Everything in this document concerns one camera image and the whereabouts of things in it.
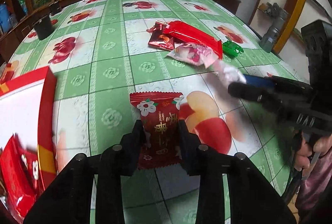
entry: hand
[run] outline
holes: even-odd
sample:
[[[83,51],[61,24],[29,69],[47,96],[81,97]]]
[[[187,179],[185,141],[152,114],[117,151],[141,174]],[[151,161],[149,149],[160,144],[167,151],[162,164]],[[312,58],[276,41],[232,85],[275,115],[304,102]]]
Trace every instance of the hand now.
[[[321,137],[314,145],[313,151],[320,152],[321,156],[325,155],[332,147],[332,135],[329,137]],[[310,166],[309,156],[312,154],[312,148],[305,142],[302,136],[302,145],[296,153],[294,168],[298,171],[308,169]]]

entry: screw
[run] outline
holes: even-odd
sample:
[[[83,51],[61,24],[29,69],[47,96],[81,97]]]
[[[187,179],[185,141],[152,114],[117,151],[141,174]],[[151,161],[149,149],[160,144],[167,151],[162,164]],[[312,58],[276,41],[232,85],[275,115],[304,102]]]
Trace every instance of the screw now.
[[[209,147],[206,144],[200,144],[198,146],[198,149],[201,151],[207,151],[209,149]]]
[[[122,150],[122,145],[121,144],[115,144],[112,147],[113,151],[118,152]]]
[[[85,158],[85,154],[83,154],[83,153],[79,153],[79,154],[77,154],[76,156],[75,156],[75,159],[76,160],[82,160],[82,159],[84,159]]]
[[[243,160],[247,157],[244,153],[241,152],[236,153],[235,156],[240,160]]]

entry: red packaging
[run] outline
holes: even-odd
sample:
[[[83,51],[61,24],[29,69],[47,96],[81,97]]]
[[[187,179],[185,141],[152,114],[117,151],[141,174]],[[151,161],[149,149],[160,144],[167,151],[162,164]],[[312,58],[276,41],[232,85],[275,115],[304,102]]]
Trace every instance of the red packaging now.
[[[35,203],[36,195],[29,184],[21,162],[13,135],[0,156],[0,166],[8,198],[18,215],[24,218]]]
[[[19,155],[21,156],[21,161],[24,165],[24,171],[28,178],[30,185],[33,187],[36,195],[40,195],[43,190],[39,185],[39,165],[38,165],[38,155],[37,152],[31,152],[22,148],[17,134],[14,136],[15,143]]]
[[[146,144],[138,161],[139,169],[152,169],[180,162],[177,122],[182,93],[144,92],[129,95],[140,110]]]
[[[201,30],[192,27],[182,21],[171,21],[163,30],[163,34],[170,34],[183,42],[191,42],[200,45],[206,45],[213,49],[218,55],[219,59],[222,59],[222,42],[217,41],[214,37],[208,35]]]
[[[170,35],[163,34],[163,29],[165,29],[166,26],[167,23],[156,21],[154,27],[147,30],[147,32],[152,33],[152,36],[148,42],[149,46],[169,51],[174,49],[174,38]]]

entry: blue container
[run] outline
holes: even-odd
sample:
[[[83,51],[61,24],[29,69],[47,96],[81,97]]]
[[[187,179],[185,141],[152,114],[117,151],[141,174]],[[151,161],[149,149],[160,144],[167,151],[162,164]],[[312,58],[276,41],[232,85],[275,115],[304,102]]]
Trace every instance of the blue container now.
[[[8,32],[12,27],[11,23],[9,23],[9,11],[5,4],[0,4],[0,25],[4,33]]]

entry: table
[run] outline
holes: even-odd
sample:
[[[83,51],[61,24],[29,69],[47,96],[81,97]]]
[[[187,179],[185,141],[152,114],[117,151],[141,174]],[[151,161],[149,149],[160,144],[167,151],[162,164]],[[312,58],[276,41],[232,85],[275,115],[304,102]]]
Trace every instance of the table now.
[[[272,53],[240,19],[211,0],[84,0],[51,17],[56,30],[39,41],[32,31],[11,62],[14,77],[49,65],[57,77],[53,111],[54,143],[60,171],[77,153],[100,154],[132,130],[138,111],[129,93],[192,91],[211,96],[232,133],[229,154],[241,151],[281,194],[289,174],[291,130],[255,103],[231,98],[212,69],[197,68],[148,47],[156,20],[182,20],[223,42],[239,43],[244,53],[223,59],[243,73],[278,75],[304,81]],[[71,49],[62,56],[57,49]],[[126,223],[195,223],[199,177],[189,177],[180,165],[136,171],[122,178]],[[94,223],[96,184],[91,202]],[[225,218],[229,193],[224,176]]]

